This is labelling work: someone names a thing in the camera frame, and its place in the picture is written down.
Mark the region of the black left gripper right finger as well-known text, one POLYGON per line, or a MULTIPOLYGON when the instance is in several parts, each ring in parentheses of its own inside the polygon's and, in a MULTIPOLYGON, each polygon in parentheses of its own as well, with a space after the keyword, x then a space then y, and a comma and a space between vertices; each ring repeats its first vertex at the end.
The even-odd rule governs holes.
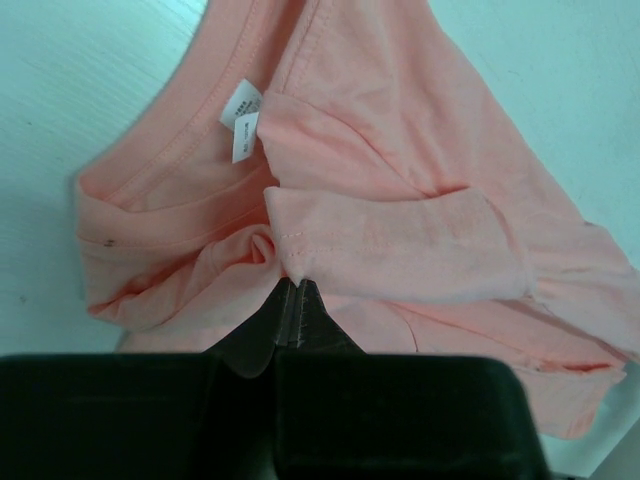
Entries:
POLYGON ((547 479, 524 389, 478 356, 367 354, 316 285, 285 284, 274 357, 282 479, 547 479))

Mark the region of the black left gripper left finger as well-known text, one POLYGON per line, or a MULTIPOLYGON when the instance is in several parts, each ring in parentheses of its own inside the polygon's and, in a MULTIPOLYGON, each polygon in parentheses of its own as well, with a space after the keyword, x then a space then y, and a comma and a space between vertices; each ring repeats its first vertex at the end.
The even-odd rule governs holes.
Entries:
POLYGON ((4 479, 190 479, 216 377, 260 375, 296 288, 196 354, 34 354, 1 360, 4 479))

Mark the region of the pink t-shirt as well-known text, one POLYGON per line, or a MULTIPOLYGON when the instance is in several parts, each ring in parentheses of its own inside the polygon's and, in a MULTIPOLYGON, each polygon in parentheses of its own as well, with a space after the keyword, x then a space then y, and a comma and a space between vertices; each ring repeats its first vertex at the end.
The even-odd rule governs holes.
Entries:
POLYGON ((638 272, 424 1, 210 2, 76 208, 124 352, 204 351, 307 279, 365 351, 507 363, 564 439, 639 357, 638 272))

